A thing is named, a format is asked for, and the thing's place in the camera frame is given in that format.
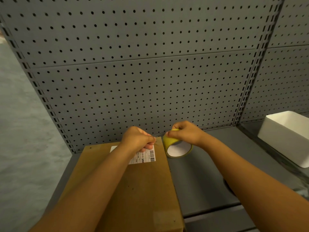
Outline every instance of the forearm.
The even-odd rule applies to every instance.
[[[309,203],[259,170],[216,138],[205,134],[201,147],[261,231],[307,231]]]
[[[30,232],[94,231],[129,163],[128,151],[123,146],[117,147]]]

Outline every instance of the person's left arm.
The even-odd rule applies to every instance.
[[[94,231],[130,159],[154,143],[153,136],[130,127],[106,159],[29,232]]]

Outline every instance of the white inner core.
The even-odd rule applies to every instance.
[[[168,154],[172,157],[179,157],[187,154],[191,149],[191,144],[183,141],[174,143],[168,148]]]

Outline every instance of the perforated metal panel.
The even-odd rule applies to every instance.
[[[174,122],[231,125],[254,50],[33,70],[56,123],[72,147],[120,140],[136,125],[150,134]]]
[[[269,46],[309,44],[309,0],[285,0]]]
[[[309,111],[309,46],[266,50],[241,122],[287,110]]]
[[[278,0],[2,0],[30,67],[256,49]]]

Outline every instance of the yellow tape roll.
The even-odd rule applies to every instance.
[[[163,136],[164,150],[170,158],[181,158],[189,154],[193,146],[187,142],[175,138],[169,138],[166,134]]]

